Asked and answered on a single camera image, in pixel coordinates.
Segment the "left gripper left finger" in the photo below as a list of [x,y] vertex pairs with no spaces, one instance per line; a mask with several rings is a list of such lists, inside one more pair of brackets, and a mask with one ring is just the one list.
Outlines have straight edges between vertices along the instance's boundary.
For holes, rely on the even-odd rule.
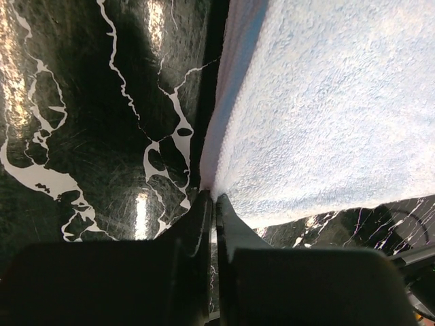
[[1,280],[2,325],[204,325],[212,200],[153,240],[32,244]]

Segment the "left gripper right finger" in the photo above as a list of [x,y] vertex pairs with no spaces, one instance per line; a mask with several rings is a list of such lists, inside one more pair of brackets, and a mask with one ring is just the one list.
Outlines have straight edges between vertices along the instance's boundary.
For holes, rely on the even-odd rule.
[[372,249],[276,249],[217,199],[222,325],[415,325],[395,266]]

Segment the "light blue towel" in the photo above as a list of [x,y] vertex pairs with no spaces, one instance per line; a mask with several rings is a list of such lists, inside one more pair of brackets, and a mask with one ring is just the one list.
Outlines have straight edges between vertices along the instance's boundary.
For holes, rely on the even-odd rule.
[[433,1],[231,1],[201,188],[252,228],[434,193]]

